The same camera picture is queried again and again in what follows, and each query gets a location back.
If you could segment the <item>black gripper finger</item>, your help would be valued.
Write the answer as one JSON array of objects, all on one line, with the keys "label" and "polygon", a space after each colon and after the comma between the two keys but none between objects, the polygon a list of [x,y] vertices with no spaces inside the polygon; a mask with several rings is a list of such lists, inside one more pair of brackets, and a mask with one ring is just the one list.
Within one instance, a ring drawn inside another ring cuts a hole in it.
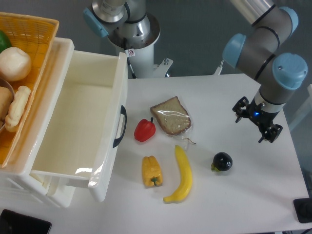
[{"label": "black gripper finger", "polygon": [[261,138],[259,139],[258,143],[261,143],[262,141],[273,143],[283,130],[281,125],[274,123],[271,123],[268,126],[260,126],[258,128],[261,133]]},{"label": "black gripper finger", "polygon": [[235,123],[238,123],[242,118],[249,118],[248,109],[249,101],[246,97],[242,97],[232,108],[236,116]]}]

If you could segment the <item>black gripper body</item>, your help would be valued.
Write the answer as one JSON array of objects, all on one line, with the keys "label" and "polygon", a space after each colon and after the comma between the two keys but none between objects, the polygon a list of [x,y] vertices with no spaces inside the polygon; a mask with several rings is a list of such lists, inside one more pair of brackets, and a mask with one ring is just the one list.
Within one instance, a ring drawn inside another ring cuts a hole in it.
[{"label": "black gripper body", "polygon": [[254,123],[260,133],[278,133],[278,124],[273,123],[277,114],[275,105],[264,100],[256,102],[255,98],[249,102],[245,98],[245,118]]}]

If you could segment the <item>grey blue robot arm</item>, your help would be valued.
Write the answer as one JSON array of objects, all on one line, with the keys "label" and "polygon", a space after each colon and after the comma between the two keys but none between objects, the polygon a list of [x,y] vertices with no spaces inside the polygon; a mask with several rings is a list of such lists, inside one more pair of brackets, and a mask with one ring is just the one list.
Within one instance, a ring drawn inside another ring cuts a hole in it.
[{"label": "grey blue robot arm", "polygon": [[236,121],[247,118],[261,133],[260,142],[274,142],[282,126],[273,120],[301,86],[308,73],[305,60],[275,51],[294,33],[299,20],[288,7],[271,0],[233,0],[233,6],[251,24],[249,36],[234,35],[223,50],[223,60],[260,84],[252,101],[242,97],[233,107]]}]

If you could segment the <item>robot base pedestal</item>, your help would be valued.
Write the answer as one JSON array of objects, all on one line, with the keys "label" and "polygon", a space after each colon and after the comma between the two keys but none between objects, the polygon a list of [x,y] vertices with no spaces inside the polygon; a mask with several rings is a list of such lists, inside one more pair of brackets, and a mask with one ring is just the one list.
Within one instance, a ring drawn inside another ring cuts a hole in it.
[{"label": "robot base pedestal", "polygon": [[94,0],[83,10],[88,27],[100,38],[107,37],[116,53],[127,56],[129,78],[169,76],[173,61],[154,63],[154,44],[160,36],[156,17],[144,0]]}]

